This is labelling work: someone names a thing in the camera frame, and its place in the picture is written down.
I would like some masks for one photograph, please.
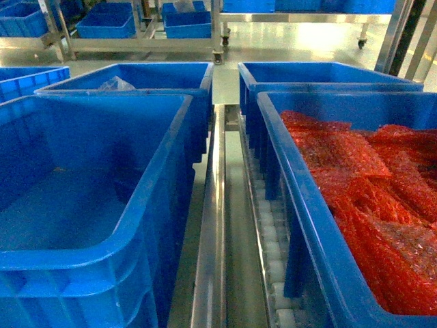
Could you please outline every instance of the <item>metal leg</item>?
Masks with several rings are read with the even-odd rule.
[[[358,47],[362,50],[367,43],[367,30],[369,29],[369,24],[363,24],[363,29],[361,30],[360,37],[358,38]]]
[[[54,44],[56,46],[56,56],[61,62],[64,62],[65,61],[64,46],[62,44],[61,36],[60,36],[60,33],[59,33],[57,26],[56,26],[55,18],[53,16],[53,12],[52,12],[52,8],[50,6],[50,3],[48,0],[38,0],[38,3],[41,7],[41,11],[44,15],[44,18],[46,19],[48,32],[52,35],[52,37],[54,39]],[[63,16],[60,17],[61,22],[64,23],[64,25],[65,25],[65,21],[63,20],[63,18],[64,18]]]
[[[382,43],[382,48],[376,62],[376,71],[387,74],[390,72],[403,31],[415,1],[418,0],[397,0],[395,11],[391,16],[389,27],[387,28],[385,39]]]
[[[434,58],[437,55],[437,0],[434,1],[421,38],[417,44],[406,78],[419,83],[425,82]]]
[[[223,48],[221,47],[221,26],[220,26],[220,0],[211,0],[211,37],[212,37],[212,54],[214,63],[220,65],[223,63]]]

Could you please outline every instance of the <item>crate rim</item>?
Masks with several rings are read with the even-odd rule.
[[[162,98],[163,95],[142,95],[135,98]],[[193,97],[189,95],[168,95],[166,98],[179,98],[181,105],[175,114],[167,132],[164,134],[159,147],[156,149],[154,156],[151,158],[147,168],[143,172],[138,183],[147,186],[153,186],[159,181],[160,172],[163,170],[163,164],[168,159],[169,153],[175,143],[176,137],[181,133],[180,127],[186,119],[186,113],[191,106]],[[7,110],[2,107],[18,103],[28,99],[59,99],[58,96],[24,96],[3,102],[0,110]],[[123,213],[114,227],[112,234],[103,242],[82,249],[39,249],[39,250],[16,250],[0,251],[0,271],[28,271],[28,270],[62,270],[86,267],[88,265],[100,262],[113,254],[122,250],[135,235],[141,220],[140,216],[145,211],[145,206],[139,206],[139,203],[145,205],[149,202],[150,192],[145,189],[135,189],[129,203],[126,205]],[[129,215],[135,218],[126,224],[123,218]]]
[[[39,73],[26,74],[26,75],[22,75],[22,76],[19,76],[19,77],[14,77],[13,79],[0,80],[0,83],[8,82],[8,81],[14,81],[14,80],[22,79],[22,78],[25,78],[25,77],[35,77],[37,75],[57,72],[57,71],[60,71],[60,70],[68,70],[68,71],[70,71],[70,67],[69,66],[59,66],[59,67],[57,67],[57,66],[32,66],[32,67],[29,67],[29,66],[8,66],[8,67],[0,68],[0,71],[5,69],[5,68],[6,69],[15,69],[15,68],[19,68],[19,69],[26,69],[26,68],[48,68],[48,69],[44,70],[42,72],[39,72]]]
[[[250,70],[246,67],[246,64],[266,64],[266,65],[271,65],[271,64],[302,64],[302,65],[307,65],[307,64],[330,64],[332,65],[338,65],[338,66],[344,66],[344,67],[348,67],[348,68],[352,68],[355,70],[366,70],[366,71],[370,71],[372,73],[374,73],[375,75],[378,75],[380,77],[390,77],[393,82],[387,82],[387,83],[371,83],[371,82],[258,82],[255,80],[255,77],[252,75],[252,73],[250,72]],[[400,77],[394,77],[391,75],[387,75],[381,72],[376,72],[374,70],[367,70],[365,68],[361,68],[361,67],[356,67],[353,65],[348,65],[348,64],[343,64],[340,63],[338,61],[244,61],[244,62],[239,62],[238,64],[238,70],[242,76],[242,78],[244,79],[244,82],[246,83],[248,89],[250,91],[256,91],[256,88],[258,85],[271,85],[271,84],[281,84],[281,85],[308,85],[308,84],[312,84],[312,85],[327,85],[327,84],[340,84],[340,83],[344,83],[346,85],[367,85],[367,84],[373,84],[373,85],[386,85],[386,84],[415,84],[415,85],[423,85],[423,83],[417,83],[414,81],[409,81],[409,80],[405,80],[402,79]]]
[[[367,282],[365,281],[363,274],[361,273],[355,259],[350,252],[348,244],[343,237],[338,225],[335,222],[329,208],[324,201],[322,194],[320,193],[306,163],[303,159],[300,151],[298,150],[294,140],[288,130],[286,129],[283,121],[275,109],[273,102],[271,101],[270,94],[308,94],[307,92],[260,92],[257,96],[257,102],[260,111],[263,115],[264,123],[268,131],[268,135],[272,142],[274,151],[279,160],[281,171],[285,175],[285,183],[287,185],[287,192],[293,195],[293,200],[299,207],[303,208],[303,213],[300,212],[298,217],[299,226],[304,235],[307,249],[311,256],[312,265],[315,268],[319,285],[322,289],[324,299],[327,308],[330,312],[330,316],[336,325],[336,317],[339,317],[338,313],[333,313],[333,308],[336,311],[341,311],[340,318],[344,322],[346,320],[351,327],[397,327],[397,328],[422,328],[427,322],[423,322],[427,319],[434,319],[433,322],[437,324],[437,316],[408,316],[397,315],[385,311],[378,304],[372,292],[370,291]],[[347,96],[347,97],[364,97],[369,95],[381,95],[381,92],[360,92],[359,94],[351,94],[350,92],[323,92],[324,95],[334,96]],[[386,92],[386,94],[392,95],[415,95],[421,98],[434,99],[436,102],[437,94],[431,92]],[[291,156],[297,156],[298,161],[290,161]],[[315,191],[311,196],[304,195],[301,192],[300,187],[304,185],[308,192]],[[311,211],[316,212],[317,216],[323,216],[326,218],[324,223],[315,223],[311,215],[309,206],[311,205]],[[323,234],[318,233],[316,226],[319,228],[324,225]],[[335,245],[332,245],[332,240],[336,240]],[[335,257],[339,251],[346,251],[345,258],[341,260],[341,264],[338,264],[338,258]],[[335,264],[337,269],[333,269],[331,264]],[[339,281],[337,279],[336,272],[343,269],[348,271],[348,278]],[[342,292],[344,287],[347,290],[357,290],[346,294]],[[326,293],[335,295],[335,298],[328,298]],[[355,303],[355,308],[359,307],[359,311],[352,313],[350,304]]]
[[[150,91],[156,91],[156,90],[160,90],[160,93],[165,93],[168,92],[169,94],[174,94],[175,91],[178,91],[181,94],[184,94],[184,92],[190,92],[190,94],[195,94],[195,93],[200,93],[200,92],[204,92],[205,96],[209,93],[211,87],[212,87],[212,73],[214,70],[214,64],[207,62],[207,61],[169,61],[169,62],[165,62],[165,63],[118,63],[118,64],[111,64],[102,68],[99,68],[98,70],[93,70],[92,72],[86,72],[83,74],[80,74],[76,77],[72,77],[69,79],[66,79],[64,81],[60,81],[51,85],[47,85],[46,87],[43,87],[41,89],[37,89],[35,90],[35,94],[38,95],[49,95],[49,94],[73,94],[73,93],[79,93],[79,92],[86,92],[86,93],[90,93],[90,94],[95,94],[95,93],[103,93],[103,91],[99,91],[97,89],[73,89],[73,90],[68,90],[68,89],[59,89],[59,90],[54,90],[54,87],[57,87],[59,85],[62,85],[66,82],[69,81],[75,81],[75,80],[79,80],[82,79],[84,77],[88,77],[91,76],[93,74],[96,74],[98,72],[102,72],[103,70],[107,70],[107,69],[111,69],[113,67],[116,66],[159,66],[159,65],[184,65],[184,64],[206,64],[206,70],[205,70],[205,74],[203,75],[202,81],[200,83],[199,87],[195,87],[195,88],[147,88],[147,89],[136,89],[136,90],[132,90],[132,91],[108,91],[108,92],[113,92],[113,93],[117,93],[117,94],[123,94],[123,93],[129,93],[129,92],[133,92],[133,91],[137,91],[137,92],[150,92]]]

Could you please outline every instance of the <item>metal post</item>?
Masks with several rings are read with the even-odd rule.
[[[59,35],[59,31],[57,30],[55,17],[53,16],[49,0],[38,0],[38,3],[40,5],[44,18],[46,19],[48,31],[50,34],[52,34],[53,39],[55,40],[56,56],[61,62],[64,62],[64,47],[62,46],[61,36]]]
[[[378,72],[389,73],[390,67],[395,58],[402,31],[405,28],[408,16],[414,0],[397,0],[395,11],[391,16],[389,27],[382,43],[381,51],[376,62],[375,70]]]
[[[221,47],[221,26],[220,26],[221,0],[211,0],[211,37],[215,64],[223,62],[223,48]]]
[[[225,106],[214,108],[191,328],[226,328]]]
[[[423,28],[417,44],[406,78],[415,82],[425,82],[437,55],[437,0],[434,1],[431,12]]]

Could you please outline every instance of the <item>stacked blue crate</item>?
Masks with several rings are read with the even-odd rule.
[[[194,181],[191,96],[0,106],[0,326],[166,327]]]

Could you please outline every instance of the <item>stainless steel rail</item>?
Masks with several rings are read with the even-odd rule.
[[[225,328],[225,106],[216,105],[205,181],[192,328]]]

